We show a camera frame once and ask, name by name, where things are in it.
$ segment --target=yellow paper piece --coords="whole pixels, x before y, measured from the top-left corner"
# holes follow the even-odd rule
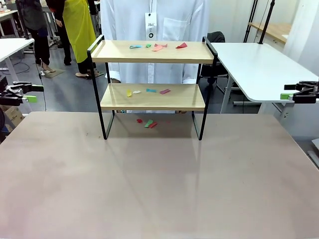
[[[132,96],[132,91],[131,91],[131,90],[127,90],[126,93],[127,93],[127,96],[128,96],[128,97],[131,97],[131,96]]]

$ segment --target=floor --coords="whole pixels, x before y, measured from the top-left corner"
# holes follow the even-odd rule
[[[48,111],[64,111],[64,112],[97,112],[95,96],[92,81],[79,79],[75,77],[77,72],[77,64],[72,61],[71,66],[65,66],[63,64],[64,52],[63,49],[57,48],[55,45],[50,48],[50,66],[52,68],[65,70],[64,73],[54,77],[53,79],[42,78],[44,85],[44,94],[46,101],[46,109]],[[26,72],[18,74],[20,81],[28,81],[33,84],[41,85],[41,81],[38,76],[38,71],[36,64],[34,63],[34,56],[32,54],[25,54],[24,58],[21,60],[22,54],[17,54],[11,58],[12,63],[16,64],[14,66],[16,72],[23,72],[27,70],[27,66],[30,67]],[[0,63],[0,67],[5,67],[4,62]],[[98,64],[97,69],[99,71],[105,72],[105,65]],[[100,98],[102,98],[103,93],[107,87],[107,80],[104,76],[97,78],[97,84],[99,89]],[[227,79],[221,78],[218,80],[218,85],[224,89],[227,84]],[[205,79],[201,80],[200,88],[202,90],[203,97],[207,94],[207,81]],[[32,92],[30,95],[37,96],[38,103],[31,104],[32,111],[44,111],[45,104],[43,100],[43,93]],[[237,106],[232,105],[233,101],[243,101],[243,95],[232,94],[231,99],[227,108],[227,113],[230,114],[256,114],[259,110],[259,106]],[[223,94],[217,89],[211,96],[210,105],[208,112],[211,114],[218,114],[221,109],[221,104],[223,101]],[[27,113],[27,109],[21,109],[23,113]]]

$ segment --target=black clamp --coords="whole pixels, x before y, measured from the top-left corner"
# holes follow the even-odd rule
[[[295,104],[315,104],[319,99],[319,82],[300,81],[296,85],[285,85],[285,90],[299,91],[293,94]]]

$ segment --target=wooden shelf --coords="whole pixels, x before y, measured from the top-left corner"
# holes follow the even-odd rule
[[[161,95],[160,91],[171,92]],[[127,97],[127,90],[141,91]],[[101,100],[103,110],[204,111],[198,85],[191,84],[109,84]]]
[[[155,43],[167,44],[167,48],[152,51]],[[183,42],[170,41],[109,41],[103,40],[92,53],[93,62],[116,63],[183,63],[212,64],[213,55],[202,42],[186,42],[188,47],[176,49]],[[131,45],[141,45],[143,48],[130,49]]]

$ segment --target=black pants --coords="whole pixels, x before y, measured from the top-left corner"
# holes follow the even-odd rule
[[[71,50],[70,50],[70,41],[68,38],[68,34],[65,29],[64,21],[62,21],[63,26],[59,27],[58,25],[56,26],[58,29],[58,33],[60,36],[60,40],[63,45],[63,50],[64,50],[64,63],[70,63],[71,62]]]
[[[48,38],[46,36],[39,36],[38,31],[28,28],[28,31],[31,33],[32,38],[34,39],[34,53],[35,53],[35,62],[40,65],[41,60],[46,65],[50,64],[50,49]]]
[[[86,58],[83,62],[78,63],[79,72],[81,74],[87,74],[88,70],[90,70],[90,61]]]

